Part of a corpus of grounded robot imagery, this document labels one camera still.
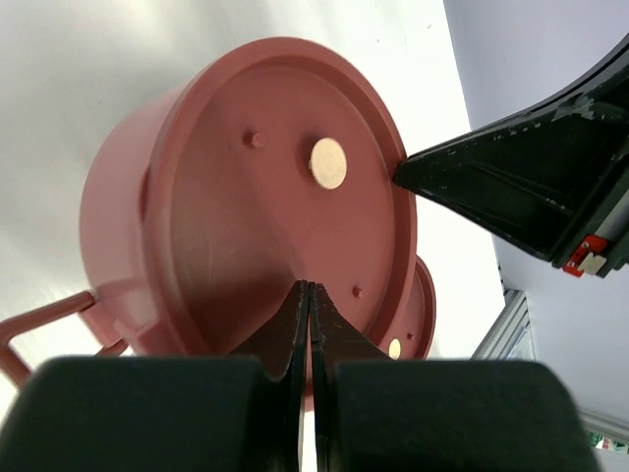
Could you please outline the pink lunch container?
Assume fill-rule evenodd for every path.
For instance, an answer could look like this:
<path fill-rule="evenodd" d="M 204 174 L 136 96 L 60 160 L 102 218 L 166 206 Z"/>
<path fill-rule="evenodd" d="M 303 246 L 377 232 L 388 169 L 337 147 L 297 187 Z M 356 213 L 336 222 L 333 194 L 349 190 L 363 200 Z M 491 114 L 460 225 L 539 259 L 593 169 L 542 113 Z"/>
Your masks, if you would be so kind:
<path fill-rule="evenodd" d="M 11 340 L 71 314 L 81 316 L 107 354 L 131 348 L 144 355 L 222 355 L 258 330 L 224 353 L 180 352 L 174 327 L 160 313 L 151 287 L 143 236 L 147 174 L 159 133 L 195 78 L 140 106 L 101 146 L 80 210 L 81 254 L 90 288 L 1 324 L 1 369 L 14 384 L 23 384 L 30 370 Z"/>

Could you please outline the dark red lid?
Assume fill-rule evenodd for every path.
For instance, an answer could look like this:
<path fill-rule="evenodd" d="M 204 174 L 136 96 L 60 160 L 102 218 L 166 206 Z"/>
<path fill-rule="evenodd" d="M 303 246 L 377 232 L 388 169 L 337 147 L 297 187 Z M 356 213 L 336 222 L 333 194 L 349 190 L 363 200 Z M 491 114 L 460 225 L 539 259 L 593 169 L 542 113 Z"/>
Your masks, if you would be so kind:
<path fill-rule="evenodd" d="M 408 303 L 393 318 L 385 335 L 372 341 L 381 351 L 399 360 L 426 359 L 432 345 L 436 325 L 436 295 L 429 268 L 416 256 Z"/>
<path fill-rule="evenodd" d="M 146 186 L 146 263 L 177 350 L 232 350 L 299 279 L 386 346 L 415 264 L 415 203 L 392 182 L 404 157 L 371 84 L 319 44 L 257 40 L 200 73 Z"/>

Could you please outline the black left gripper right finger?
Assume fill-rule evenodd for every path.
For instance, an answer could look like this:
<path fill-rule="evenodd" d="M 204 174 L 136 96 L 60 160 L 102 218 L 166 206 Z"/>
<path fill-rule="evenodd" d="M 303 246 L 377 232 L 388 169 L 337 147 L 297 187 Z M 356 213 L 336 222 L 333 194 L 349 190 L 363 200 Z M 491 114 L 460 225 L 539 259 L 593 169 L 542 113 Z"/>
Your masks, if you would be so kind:
<path fill-rule="evenodd" d="M 389 359 L 309 286 L 321 471 L 596 471 L 572 397 L 528 361 Z"/>

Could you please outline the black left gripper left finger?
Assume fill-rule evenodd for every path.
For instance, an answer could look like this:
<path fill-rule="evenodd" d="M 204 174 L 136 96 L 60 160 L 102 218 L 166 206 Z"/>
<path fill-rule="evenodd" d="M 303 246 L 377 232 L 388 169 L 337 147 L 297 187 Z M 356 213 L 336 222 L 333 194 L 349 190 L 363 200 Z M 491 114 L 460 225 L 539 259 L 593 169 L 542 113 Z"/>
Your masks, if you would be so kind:
<path fill-rule="evenodd" d="M 309 285 L 226 356 L 61 357 L 1 431 L 5 471 L 296 471 Z"/>

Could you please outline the dark red lid back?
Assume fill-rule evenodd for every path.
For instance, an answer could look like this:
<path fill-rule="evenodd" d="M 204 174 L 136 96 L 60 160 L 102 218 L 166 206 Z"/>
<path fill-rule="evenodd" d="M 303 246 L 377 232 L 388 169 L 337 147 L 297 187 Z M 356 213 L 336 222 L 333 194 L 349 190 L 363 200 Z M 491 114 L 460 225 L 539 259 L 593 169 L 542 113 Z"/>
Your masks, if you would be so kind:
<path fill-rule="evenodd" d="M 299 279 L 386 346 L 415 264 L 415 203 L 392 182 L 404 157 L 371 84 L 319 44 L 257 40 L 200 73 L 146 186 L 146 263 L 177 350 L 232 350 Z"/>

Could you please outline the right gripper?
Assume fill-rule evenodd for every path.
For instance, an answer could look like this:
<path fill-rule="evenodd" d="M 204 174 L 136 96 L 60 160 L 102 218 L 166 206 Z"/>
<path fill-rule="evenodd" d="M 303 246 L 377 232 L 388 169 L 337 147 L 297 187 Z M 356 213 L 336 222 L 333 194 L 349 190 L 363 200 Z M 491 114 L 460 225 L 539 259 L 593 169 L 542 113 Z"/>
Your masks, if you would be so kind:
<path fill-rule="evenodd" d="M 628 265 L 628 40 L 596 90 L 413 154 L 394 183 L 552 266 L 604 278 Z"/>

